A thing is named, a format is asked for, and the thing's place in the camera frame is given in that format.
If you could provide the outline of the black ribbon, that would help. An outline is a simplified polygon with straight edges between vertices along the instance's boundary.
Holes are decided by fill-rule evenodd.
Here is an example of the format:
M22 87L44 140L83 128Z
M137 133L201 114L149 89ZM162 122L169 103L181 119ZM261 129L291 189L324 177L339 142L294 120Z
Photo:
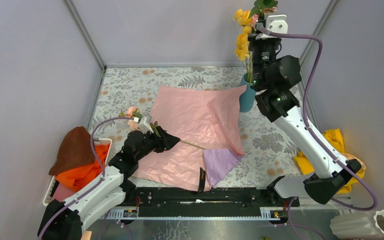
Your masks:
M205 191L206 186L206 171L201 167L199 169L199 179L198 179L198 189L197 192L201 193Z

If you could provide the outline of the deep pink rose stem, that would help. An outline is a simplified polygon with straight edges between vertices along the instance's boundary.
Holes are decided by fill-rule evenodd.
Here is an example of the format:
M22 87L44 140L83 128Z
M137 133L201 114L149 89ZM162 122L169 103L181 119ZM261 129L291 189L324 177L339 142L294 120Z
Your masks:
M250 22L250 25L251 27L255 27L257 22L259 21L259 17L260 15L259 14L254 14L252 17L251 17L251 22Z

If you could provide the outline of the purple wrapping paper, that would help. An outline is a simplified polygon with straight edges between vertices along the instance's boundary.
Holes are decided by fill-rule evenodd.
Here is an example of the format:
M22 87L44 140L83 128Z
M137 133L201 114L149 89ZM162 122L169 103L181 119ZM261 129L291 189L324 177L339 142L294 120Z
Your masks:
M228 148L220 148L204 150L203 158L208 181L211 186L216 186L242 161L243 157Z

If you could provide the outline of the yellow flower stems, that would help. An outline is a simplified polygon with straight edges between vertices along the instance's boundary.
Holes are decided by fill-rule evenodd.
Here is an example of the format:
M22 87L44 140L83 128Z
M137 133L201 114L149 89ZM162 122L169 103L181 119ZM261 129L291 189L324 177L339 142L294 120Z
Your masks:
M242 10L241 8L235 12L233 20L241 28L241 33L236 38L234 54L246 69L247 77L245 82L250 84L252 81L252 53L250 51L249 36L253 32L256 22L254 17L251 16L250 10Z

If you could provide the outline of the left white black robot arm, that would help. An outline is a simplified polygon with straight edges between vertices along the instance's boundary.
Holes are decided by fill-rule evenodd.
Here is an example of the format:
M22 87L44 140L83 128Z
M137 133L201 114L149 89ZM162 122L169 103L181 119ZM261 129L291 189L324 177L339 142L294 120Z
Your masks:
M168 151L180 140L161 126L146 133L130 132L121 150L100 175L65 200L54 199L47 205L38 239L80 240L83 233L110 209L120 204L132 204L136 186L129 177L138 169L139 160L152 152Z

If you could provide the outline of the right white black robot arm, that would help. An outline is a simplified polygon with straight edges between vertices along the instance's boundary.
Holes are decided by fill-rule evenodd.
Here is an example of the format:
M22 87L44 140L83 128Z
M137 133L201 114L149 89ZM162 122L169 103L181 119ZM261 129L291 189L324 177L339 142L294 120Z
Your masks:
M281 205L292 197L309 197L325 205L362 167L356 159L347 159L323 137L308 117L302 105L290 91L301 82L299 59L291 55L277 58L279 38L249 37L252 52L251 89L261 114L274 123L307 157L313 172L298 176L280 176L267 186L267 201Z

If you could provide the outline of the pink wrapping paper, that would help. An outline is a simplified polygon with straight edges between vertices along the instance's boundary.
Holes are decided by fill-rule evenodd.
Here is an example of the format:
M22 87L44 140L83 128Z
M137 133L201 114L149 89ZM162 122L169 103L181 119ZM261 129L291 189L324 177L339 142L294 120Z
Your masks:
M224 90L161 86L151 119L180 142L142 158L134 177L198 191L200 168L206 171L204 150L229 149L243 157L239 98L245 90L245 86Z

